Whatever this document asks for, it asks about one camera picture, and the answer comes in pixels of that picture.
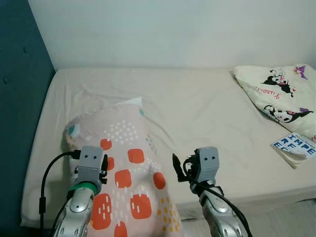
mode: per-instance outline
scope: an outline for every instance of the mattress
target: mattress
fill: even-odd
[[[54,76],[38,123],[25,179],[22,226],[38,227],[40,182],[65,151],[65,125],[78,115],[141,96],[167,185],[182,219],[201,217],[198,197],[178,183],[172,153],[181,161],[206,146],[218,148],[216,175],[225,196],[244,212],[316,198],[316,160],[293,170],[270,146],[289,133],[262,115],[230,70],[62,69]],[[65,201],[69,160],[47,178],[45,227]]]

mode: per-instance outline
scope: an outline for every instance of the bed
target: bed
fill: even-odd
[[[65,125],[83,113],[139,96],[182,219],[201,217],[201,208],[189,185],[177,182],[171,155],[174,152],[183,161],[205,146],[219,151],[217,185],[246,213],[316,198],[316,160],[293,170],[271,148],[270,143],[289,131],[255,108],[230,69],[61,69],[49,87],[38,123],[21,226],[39,226],[40,181],[48,163],[67,149]],[[69,162],[64,159],[48,176],[47,228],[65,200],[69,180]]]

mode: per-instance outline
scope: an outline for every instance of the floor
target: floor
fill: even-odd
[[[316,237],[316,200],[249,214],[246,218],[254,237]],[[211,237],[205,220],[182,221],[182,224],[185,237]]]

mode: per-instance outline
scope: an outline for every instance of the white wall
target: white wall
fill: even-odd
[[[29,0],[56,69],[316,66],[315,0]]]

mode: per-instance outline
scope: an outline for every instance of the pillow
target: pillow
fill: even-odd
[[[100,146],[108,155],[108,182],[94,199],[88,236],[183,236],[141,107],[119,104],[77,117],[65,138],[70,150]]]
[[[316,71],[312,67],[239,66],[234,75],[259,110],[316,143]]]

